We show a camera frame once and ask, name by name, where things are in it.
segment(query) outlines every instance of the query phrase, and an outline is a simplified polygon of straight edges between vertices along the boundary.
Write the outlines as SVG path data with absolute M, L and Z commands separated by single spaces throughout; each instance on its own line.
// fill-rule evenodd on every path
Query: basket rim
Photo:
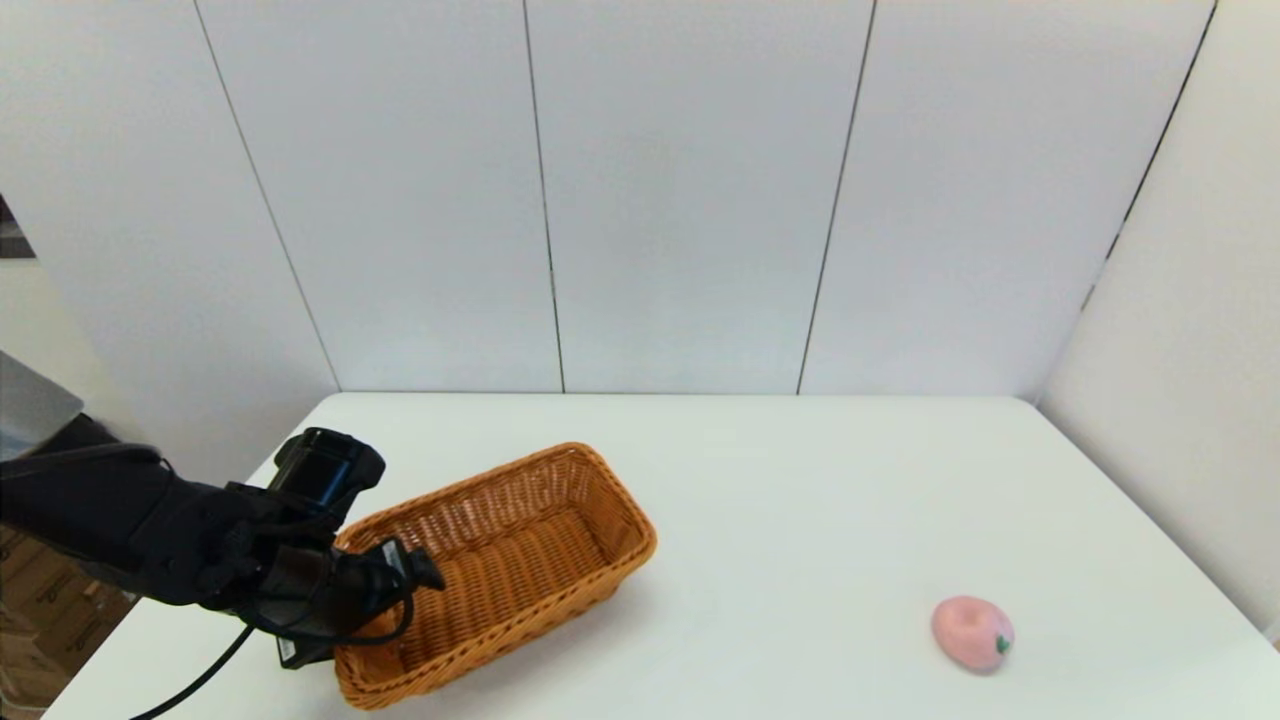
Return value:
M 589 597 L 591 591 L 598 591 L 605 584 L 620 584 L 626 575 L 630 575 L 640 565 L 644 565 L 644 562 L 648 561 L 649 557 L 652 557 L 654 551 L 657 550 L 658 544 L 657 532 L 654 530 L 653 524 L 649 521 L 649 518 L 635 502 L 635 498 L 631 497 L 631 493 L 622 484 L 618 477 L 613 473 L 613 469 L 609 468 L 604 457 L 600 456 L 600 454 L 596 452 L 595 448 L 593 448 L 586 443 L 563 442 L 540 450 L 531 455 L 526 455 L 511 462 L 506 462 L 503 465 L 493 468 L 492 470 L 486 470 L 477 475 L 472 475 L 471 478 L 467 478 L 458 483 L 445 486 L 436 491 L 406 500 L 392 507 L 367 515 L 357 520 L 352 525 L 344 528 L 342 533 L 338 536 L 335 544 L 343 547 L 344 550 L 349 550 L 349 539 L 353 534 L 360 533 L 371 525 L 376 525 L 390 516 L 398 515 L 406 510 L 420 507 L 426 503 L 434 503 L 445 498 L 465 496 L 468 492 L 477 489 L 479 487 L 484 486 L 489 480 L 495 479 L 499 475 L 506 475 L 512 470 L 527 465 L 541 464 L 550 459 L 567 454 L 580 454 L 584 460 L 586 460 L 599 471 L 602 479 L 604 480 L 604 486 L 608 488 L 608 491 L 622 501 L 622 505 L 625 506 L 628 514 L 627 520 L 630 520 L 631 524 L 634 524 L 635 528 L 640 532 L 640 541 L 630 552 L 627 552 L 618 560 L 603 568 L 596 569 L 589 575 L 585 575 L 575 580 L 572 584 L 562 589 L 559 593 L 538 598 L 529 607 L 521 610 L 517 615 L 515 615 L 509 620 L 503 621 L 502 625 L 494 625 L 493 628 L 504 626 L 508 628 L 507 632 L 511 632 L 512 629 L 529 625 L 532 621 L 535 621 L 540 615 L 547 614 L 549 611 L 549 609 L 545 607 L 545 601 L 548 598 L 562 598 L 558 600 L 558 602 L 568 602 L 570 600 L 577 596 Z M 394 692 L 404 688 L 406 685 L 411 685 L 415 682 L 421 680 L 422 678 L 430 676 L 431 674 L 439 671 L 440 667 L 457 661 L 460 657 L 466 657 L 472 655 L 474 652 L 476 652 L 476 650 L 492 642 L 492 639 L 489 638 L 490 632 L 492 630 L 483 632 L 475 635 L 474 638 L 454 646 L 448 652 L 433 657 L 431 660 L 429 660 L 422 665 L 419 665 L 417 667 L 407 670 L 402 675 L 397 675 L 394 678 L 379 682 L 370 682 L 361 678 L 360 674 L 356 671 L 356 669 L 351 665 L 352 655 L 357 652 L 357 650 L 353 650 L 347 646 L 337 646 L 334 648 L 334 661 L 335 661 L 334 670 L 338 675 L 338 683 L 343 689 L 343 694 L 347 696 L 348 700 L 383 694 L 389 691 Z

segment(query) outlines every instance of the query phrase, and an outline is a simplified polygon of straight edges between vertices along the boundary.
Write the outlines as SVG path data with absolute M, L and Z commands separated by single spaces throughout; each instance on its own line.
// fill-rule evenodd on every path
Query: cardboard box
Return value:
M 72 682 L 72 676 L 65 673 L 24 670 L 20 667 L 5 667 L 4 673 L 9 676 L 9 685 L 18 692 L 18 697 L 40 701 L 24 705 L 49 705 Z
M 0 587 L 0 630 L 31 633 L 47 628 L 92 583 L 79 566 L 45 551 Z
M 0 528 L 0 588 L 45 551 L 52 552 L 32 537 Z
M 131 607 L 133 602 L 125 593 L 96 585 L 38 634 L 0 633 L 0 664 L 6 669 L 74 675 Z

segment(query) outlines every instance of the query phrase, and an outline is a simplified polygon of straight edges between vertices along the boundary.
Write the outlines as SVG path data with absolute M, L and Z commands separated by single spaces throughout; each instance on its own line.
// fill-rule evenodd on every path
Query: robotic hand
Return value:
M 381 456 L 349 436 L 310 428 L 284 443 L 275 465 L 261 489 L 183 480 L 142 445 L 12 460 L 0 465 L 0 521 L 122 589 L 237 615 L 276 637 L 287 669 L 329 660 L 337 644 L 402 634 L 413 591 L 444 589 L 426 551 L 397 538 L 362 555 L 333 547 L 356 495 L 381 478 Z M 401 602 L 394 632 L 353 635 Z

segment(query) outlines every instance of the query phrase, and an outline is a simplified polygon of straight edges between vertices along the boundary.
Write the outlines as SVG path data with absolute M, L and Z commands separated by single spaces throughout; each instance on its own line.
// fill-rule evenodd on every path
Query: orange wicker basket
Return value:
M 375 512 L 337 544 L 365 552 L 390 536 L 425 547 L 448 589 L 413 594 L 413 621 L 398 641 L 337 647 L 338 684 L 362 710 L 429 693 L 581 615 L 658 543 L 604 459 L 580 443 Z M 362 634 L 389 632 L 401 612 Z

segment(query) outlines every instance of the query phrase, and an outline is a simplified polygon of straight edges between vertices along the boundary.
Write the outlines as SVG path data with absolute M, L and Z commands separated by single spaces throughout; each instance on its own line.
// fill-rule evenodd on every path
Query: panel seam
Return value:
M 858 101 L 863 95 L 863 78 L 867 76 L 867 58 L 872 54 L 872 31 L 876 27 L 876 9 L 879 0 L 872 0 L 872 12 L 867 18 L 867 38 L 863 42 L 863 56 L 858 63 L 858 82 L 854 85 L 854 102 L 849 110 L 849 129 L 845 131 L 845 152 L 840 158 L 840 174 L 836 177 L 836 196 L 831 201 L 831 219 L 827 222 L 827 242 L 822 247 L 822 265 L 818 268 L 818 286 L 813 293 L 813 310 L 809 314 L 809 332 L 804 338 L 804 355 L 800 357 L 800 377 L 796 378 L 796 395 L 804 387 L 804 372 L 809 364 L 809 346 L 813 343 L 813 327 L 818 319 L 818 300 L 822 297 L 822 279 L 827 273 L 827 256 L 831 254 L 831 236 L 836 228 L 836 210 L 840 206 L 840 188 L 845 183 L 845 167 L 849 164 L 849 147 L 854 137 L 854 122 L 858 119 Z
M 209 47 L 209 58 L 214 61 L 214 72 L 218 73 L 218 83 L 223 88 L 223 97 L 227 99 L 227 108 L 232 113 L 232 122 L 236 123 L 236 132 L 239 135 L 241 146 L 244 147 L 244 156 L 248 159 L 248 167 L 253 170 L 253 182 L 257 184 L 257 192 L 262 197 L 262 205 L 266 206 L 266 215 L 271 219 L 271 228 L 275 229 L 275 238 L 280 243 L 280 251 L 284 252 L 284 261 L 289 265 L 289 274 L 293 275 L 293 284 L 298 288 L 298 297 L 302 299 L 302 307 L 307 311 L 307 319 L 311 320 L 311 329 L 316 333 L 316 342 L 320 345 L 320 354 L 324 355 L 325 365 L 329 368 L 329 375 L 333 378 L 333 384 L 342 392 L 342 382 L 338 380 L 338 372 L 333 366 L 333 359 L 329 357 L 329 348 L 324 345 L 324 337 L 320 334 L 320 325 L 316 323 L 315 313 L 311 310 L 311 302 L 307 301 L 307 293 L 302 290 L 302 281 L 298 279 L 298 270 L 293 265 L 293 258 L 289 255 L 289 247 L 284 243 L 284 234 L 280 232 L 280 223 L 275 219 L 275 211 L 271 209 L 271 201 L 266 197 L 266 187 L 262 186 L 262 176 L 257 172 L 257 163 L 253 161 L 253 152 L 248 149 L 248 141 L 244 138 L 244 128 L 241 127 L 239 117 L 236 114 L 236 104 L 232 102 L 232 95 L 227 90 L 227 79 L 223 78 L 223 68 L 218 64 L 218 53 L 214 51 L 214 42 L 209 37 L 209 27 L 205 26 L 205 15 L 200 12 L 200 0 L 191 0 L 192 6 L 196 9 L 196 18 L 200 19 L 200 31 L 205 35 L 205 45 Z
M 543 233 L 547 238 L 547 274 L 552 286 L 552 318 L 556 320 L 556 359 L 561 370 L 561 393 L 568 392 L 564 384 L 564 348 L 559 332 L 559 301 L 556 297 L 556 260 L 552 254 L 552 220 L 547 209 L 547 172 L 543 169 L 543 129 L 538 119 L 538 86 L 534 82 L 534 37 L 529 29 L 529 0 L 521 0 L 525 13 L 525 54 L 529 59 L 529 94 L 534 102 L 534 140 L 538 145 L 538 184 L 543 193 Z
M 1147 159 L 1147 167 L 1142 172 L 1138 187 L 1133 191 L 1133 197 L 1129 200 L 1129 208 L 1125 209 L 1124 218 L 1120 220 L 1120 228 L 1116 229 L 1116 236 L 1111 240 L 1111 247 L 1107 249 L 1106 256 L 1102 258 L 1103 263 L 1110 260 L 1111 254 L 1115 252 L 1116 243 L 1120 242 L 1120 234 L 1124 232 L 1124 225 L 1129 222 L 1129 215 L 1133 214 L 1133 208 L 1138 204 L 1138 196 L 1142 195 L 1143 186 L 1147 184 L 1147 176 L 1151 174 L 1151 168 L 1156 164 L 1156 156 L 1160 155 L 1160 147 L 1165 143 L 1165 136 L 1169 135 L 1169 126 L 1174 123 L 1174 115 L 1178 114 L 1178 104 L 1183 101 L 1183 92 L 1187 91 L 1187 83 L 1190 82 L 1192 72 L 1196 70 L 1196 60 L 1199 59 L 1199 51 L 1204 47 L 1204 38 L 1208 37 L 1208 28 L 1213 24 L 1215 13 L 1217 13 L 1217 0 L 1213 0 L 1213 5 L 1208 9 L 1208 17 L 1204 19 L 1204 29 L 1201 31 L 1199 41 L 1196 44 L 1196 51 L 1192 53 L 1192 61 L 1187 65 L 1187 74 L 1183 76 L 1183 83 L 1178 87 L 1178 95 L 1174 96 L 1174 105 L 1169 109 L 1169 117 L 1165 118 L 1165 127 L 1161 128 L 1160 138 L 1156 140 L 1156 147 L 1151 151 L 1151 158 Z

